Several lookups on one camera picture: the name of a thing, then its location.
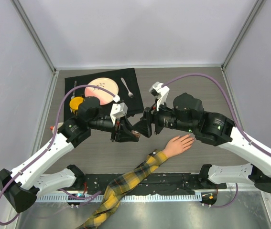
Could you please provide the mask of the glitter nail polish bottle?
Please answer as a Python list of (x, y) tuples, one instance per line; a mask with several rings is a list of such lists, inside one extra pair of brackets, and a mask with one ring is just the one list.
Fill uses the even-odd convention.
[(141, 134), (137, 131), (132, 130), (131, 133), (136, 136), (138, 139), (140, 138)]

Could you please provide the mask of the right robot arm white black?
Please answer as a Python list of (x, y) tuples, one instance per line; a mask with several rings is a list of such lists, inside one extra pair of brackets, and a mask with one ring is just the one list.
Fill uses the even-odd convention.
[(165, 104), (147, 107), (133, 129), (149, 138), (163, 128), (192, 133), (201, 143), (218, 146), (247, 160), (239, 166), (202, 165), (198, 183), (203, 188), (223, 183), (243, 183), (271, 193), (271, 157), (254, 145), (264, 148), (254, 140), (249, 143), (231, 119), (220, 113), (204, 110), (202, 101), (183, 93), (173, 101), (173, 108)]

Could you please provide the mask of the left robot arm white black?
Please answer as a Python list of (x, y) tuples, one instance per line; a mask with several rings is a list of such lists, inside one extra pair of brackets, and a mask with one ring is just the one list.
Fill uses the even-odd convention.
[(127, 120), (125, 103), (113, 104), (110, 115), (101, 115), (100, 110), (96, 97), (84, 98), (76, 106), (74, 115), (54, 128), (49, 143), (12, 171), (0, 171), (0, 189), (17, 213), (26, 211), (37, 198), (53, 191), (83, 187), (85, 174), (75, 165), (50, 175), (45, 171), (89, 138), (92, 129), (110, 132), (112, 142), (138, 142), (139, 137), (132, 132)]

